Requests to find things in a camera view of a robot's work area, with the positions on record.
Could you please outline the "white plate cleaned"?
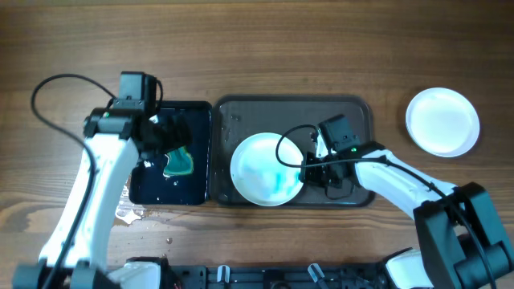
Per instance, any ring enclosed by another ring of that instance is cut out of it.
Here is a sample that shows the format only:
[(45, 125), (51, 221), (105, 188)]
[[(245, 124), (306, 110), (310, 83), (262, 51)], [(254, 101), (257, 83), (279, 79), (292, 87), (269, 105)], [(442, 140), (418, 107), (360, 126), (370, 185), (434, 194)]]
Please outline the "white plate cleaned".
[(480, 134), (471, 102), (449, 88), (428, 88), (409, 103), (406, 129), (421, 149), (437, 157), (459, 157), (476, 145)]
[(247, 201), (258, 206), (281, 206), (302, 190), (298, 167), (304, 157), (291, 140), (272, 132), (249, 136), (230, 160), (230, 178)]

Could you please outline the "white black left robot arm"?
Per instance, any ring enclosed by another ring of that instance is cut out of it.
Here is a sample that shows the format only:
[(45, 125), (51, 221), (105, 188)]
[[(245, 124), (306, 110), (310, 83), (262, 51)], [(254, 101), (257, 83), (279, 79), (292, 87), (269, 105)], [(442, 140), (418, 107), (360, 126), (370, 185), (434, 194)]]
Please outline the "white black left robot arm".
[(154, 123), (153, 111), (96, 108), (84, 124), (80, 168), (63, 214), (35, 265), (20, 265), (14, 288), (167, 288), (163, 258), (136, 257), (107, 271), (107, 250), (117, 202), (139, 161), (192, 141), (186, 119)]

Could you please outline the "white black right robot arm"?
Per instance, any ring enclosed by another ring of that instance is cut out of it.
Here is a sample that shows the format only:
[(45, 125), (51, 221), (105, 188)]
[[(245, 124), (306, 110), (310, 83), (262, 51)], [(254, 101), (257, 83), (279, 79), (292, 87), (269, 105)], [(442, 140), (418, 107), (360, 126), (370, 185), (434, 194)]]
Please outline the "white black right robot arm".
[(457, 186), (408, 166), (375, 141), (307, 153), (300, 178), (321, 187), (344, 179), (380, 194), (414, 220), (419, 250), (389, 262), (397, 287), (494, 287), (513, 271), (513, 247), (487, 190)]

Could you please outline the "green yellow sponge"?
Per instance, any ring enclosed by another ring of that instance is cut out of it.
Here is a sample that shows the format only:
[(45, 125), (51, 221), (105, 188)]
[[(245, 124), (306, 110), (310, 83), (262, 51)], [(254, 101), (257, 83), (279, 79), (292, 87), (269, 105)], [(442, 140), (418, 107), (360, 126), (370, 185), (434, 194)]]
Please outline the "green yellow sponge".
[(166, 153), (167, 162), (163, 170), (164, 177), (190, 175), (194, 171), (194, 159), (186, 146)]

